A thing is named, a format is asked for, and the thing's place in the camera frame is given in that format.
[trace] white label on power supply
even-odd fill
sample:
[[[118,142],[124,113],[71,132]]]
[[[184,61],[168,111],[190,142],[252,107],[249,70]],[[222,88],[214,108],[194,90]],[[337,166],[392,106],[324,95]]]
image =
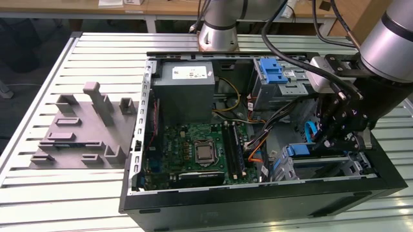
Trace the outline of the white label on power supply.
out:
[[[173,79],[206,79],[206,66],[182,66],[173,68]]]

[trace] desk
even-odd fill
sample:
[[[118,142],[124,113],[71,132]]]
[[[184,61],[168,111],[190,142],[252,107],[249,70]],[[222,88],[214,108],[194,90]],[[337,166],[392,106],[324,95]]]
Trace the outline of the desk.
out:
[[[198,0],[145,0],[142,5],[99,9],[99,0],[2,0],[0,17],[14,18],[67,18],[67,19],[144,19],[149,33],[157,33],[157,20],[197,20]],[[313,23],[312,4],[300,0],[296,5],[299,23]],[[333,10],[317,9],[320,30],[329,35],[336,16]],[[292,22],[281,18],[277,22]]]
[[[324,43],[315,36],[269,36],[269,39],[284,52],[323,55],[356,52]],[[238,41],[241,51],[268,51],[259,35],[240,35]],[[30,158],[54,122],[59,94],[74,94],[78,101],[90,101],[83,94],[83,84],[99,81],[101,92],[109,94],[113,101],[129,97],[140,101],[146,52],[197,50],[197,36],[188,34],[85,33],[81,38],[70,39],[0,156],[2,232],[142,232],[134,220],[118,212],[124,169],[31,170]],[[412,231],[413,112],[410,109],[407,101],[384,116],[373,131],[410,188],[335,217],[198,231]]]

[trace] blue plastic latch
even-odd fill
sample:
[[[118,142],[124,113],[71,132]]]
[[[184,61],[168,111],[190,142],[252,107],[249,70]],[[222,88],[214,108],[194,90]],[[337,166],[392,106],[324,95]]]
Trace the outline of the blue plastic latch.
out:
[[[289,153],[289,156],[295,155],[295,151],[291,146],[287,147],[287,152]]]
[[[283,66],[275,58],[261,58],[261,69],[269,84],[287,84],[289,79],[283,74]]]
[[[305,144],[291,145],[291,148],[293,148],[295,154],[297,156],[308,156],[308,155],[311,155],[311,151],[309,151],[308,145],[305,145]]]

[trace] chip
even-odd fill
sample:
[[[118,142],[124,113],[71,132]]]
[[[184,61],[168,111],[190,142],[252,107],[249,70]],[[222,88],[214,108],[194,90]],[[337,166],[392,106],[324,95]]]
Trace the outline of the chip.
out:
[[[208,167],[216,162],[216,144],[213,139],[196,140],[196,162]]]

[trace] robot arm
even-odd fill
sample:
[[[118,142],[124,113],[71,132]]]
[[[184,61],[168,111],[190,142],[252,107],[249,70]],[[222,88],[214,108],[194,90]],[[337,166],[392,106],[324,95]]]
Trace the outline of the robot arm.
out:
[[[212,0],[200,34],[202,50],[237,50],[237,19],[267,20],[273,15],[273,21],[285,4],[284,0]],[[412,11],[413,1],[395,0],[361,45],[360,53],[352,57],[316,57],[311,63],[313,66],[297,65],[264,36],[273,53],[308,70],[313,89],[324,93],[317,112],[320,130],[313,137],[316,148],[369,149],[371,130],[377,120],[413,92]]]
[[[210,0],[198,42],[204,51],[236,51],[238,19],[268,20],[281,0]]]

